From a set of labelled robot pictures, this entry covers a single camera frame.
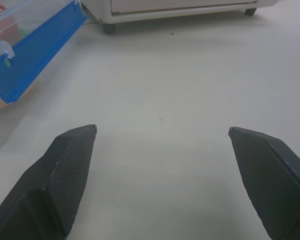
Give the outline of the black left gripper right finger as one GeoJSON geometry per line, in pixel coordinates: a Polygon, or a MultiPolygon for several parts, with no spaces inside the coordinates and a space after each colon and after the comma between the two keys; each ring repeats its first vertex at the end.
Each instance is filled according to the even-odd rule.
{"type": "Polygon", "coordinates": [[[271,240],[300,240],[300,158],[279,138],[228,131],[242,183],[271,240]]]}

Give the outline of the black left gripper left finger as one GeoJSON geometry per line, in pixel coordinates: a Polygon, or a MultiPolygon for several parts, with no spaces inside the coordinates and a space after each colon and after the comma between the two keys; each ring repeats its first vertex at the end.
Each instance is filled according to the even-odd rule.
{"type": "Polygon", "coordinates": [[[97,135],[84,125],[58,135],[0,204],[0,240],[67,240],[82,200],[97,135]]]}

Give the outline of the clear blue-rimmed storage box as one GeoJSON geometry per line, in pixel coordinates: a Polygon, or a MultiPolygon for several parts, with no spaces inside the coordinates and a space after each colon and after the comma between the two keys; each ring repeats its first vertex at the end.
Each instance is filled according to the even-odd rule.
{"type": "Polygon", "coordinates": [[[87,17],[80,0],[0,0],[19,29],[31,33],[11,46],[0,40],[0,145],[47,83],[41,72],[87,17]]]}

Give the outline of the red object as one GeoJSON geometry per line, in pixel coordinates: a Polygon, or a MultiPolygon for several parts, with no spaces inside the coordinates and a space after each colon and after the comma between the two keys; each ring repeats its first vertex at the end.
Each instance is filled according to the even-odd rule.
{"type": "MultiPolygon", "coordinates": [[[[7,8],[0,2],[0,13],[7,8]]],[[[12,47],[21,40],[21,31],[15,19],[9,15],[0,20],[0,41],[9,43],[12,47]]]]}

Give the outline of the white appliance with black feet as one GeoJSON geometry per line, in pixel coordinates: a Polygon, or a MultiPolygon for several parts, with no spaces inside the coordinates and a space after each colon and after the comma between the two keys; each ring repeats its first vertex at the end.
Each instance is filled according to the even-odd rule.
{"type": "Polygon", "coordinates": [[[258,8],[274,6],[279,0],[80,0],[102,25],[113,34],[116,24],[154,19],[194,16],[244,10],[253,16],[258,8]]]}

